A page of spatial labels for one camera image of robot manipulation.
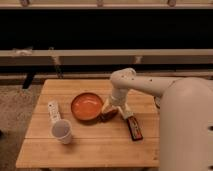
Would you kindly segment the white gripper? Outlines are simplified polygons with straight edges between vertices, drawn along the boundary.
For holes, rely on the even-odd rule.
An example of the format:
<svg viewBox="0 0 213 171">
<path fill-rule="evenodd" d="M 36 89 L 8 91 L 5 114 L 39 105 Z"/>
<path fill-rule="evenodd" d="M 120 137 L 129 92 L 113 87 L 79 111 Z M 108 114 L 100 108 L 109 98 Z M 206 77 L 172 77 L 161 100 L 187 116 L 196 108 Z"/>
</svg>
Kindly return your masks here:
<svg viewBox="0 0 213 171">
<path fill-rule="evenodd" d="M 125 108 L 127 105 L 126 100 L 128 92 L 128 89 L 113 88 L 109 99 L 106 99 L 102 106 L 101 113 L 109 113 L 113 110 L 112 106 Z"/>
</svg>

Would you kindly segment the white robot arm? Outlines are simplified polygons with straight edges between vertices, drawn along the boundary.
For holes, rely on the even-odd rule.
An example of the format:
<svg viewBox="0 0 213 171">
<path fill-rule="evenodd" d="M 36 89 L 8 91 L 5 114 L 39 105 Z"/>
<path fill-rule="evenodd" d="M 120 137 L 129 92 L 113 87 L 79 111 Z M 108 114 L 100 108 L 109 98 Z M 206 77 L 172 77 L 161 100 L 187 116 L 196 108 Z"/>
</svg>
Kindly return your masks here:
<svg viewBox="0 0 213 171">
<path fill-rule="evenodd" d="M 213 80 L 198 77 L 139 76 L 132 68 L 110 75 L 111 94 L 102 112 L 133 112 L 127 94 L 137 90 L 159 107 L 159 171 L 213 171 Z"/>
</svg>

